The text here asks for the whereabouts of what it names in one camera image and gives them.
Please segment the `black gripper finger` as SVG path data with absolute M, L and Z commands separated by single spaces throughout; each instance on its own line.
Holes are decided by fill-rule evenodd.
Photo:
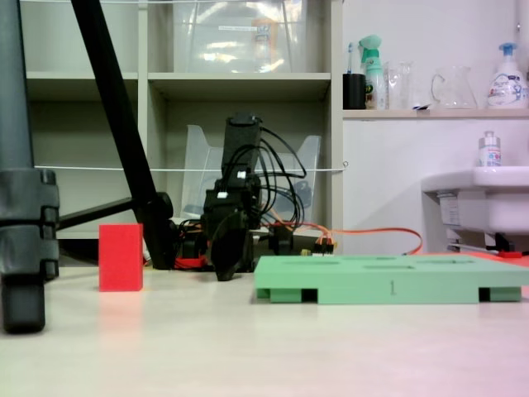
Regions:
M 218 281 L 229 281 L 249 266 L 249 224 L 243 211 L 214 211 L 208 216 L 211 261 Z
M 253 273 L 254 271 L 254 235 L 252 232 L 247 232 L 245 235 L 245 241 L 241 257 L 241 273 Z

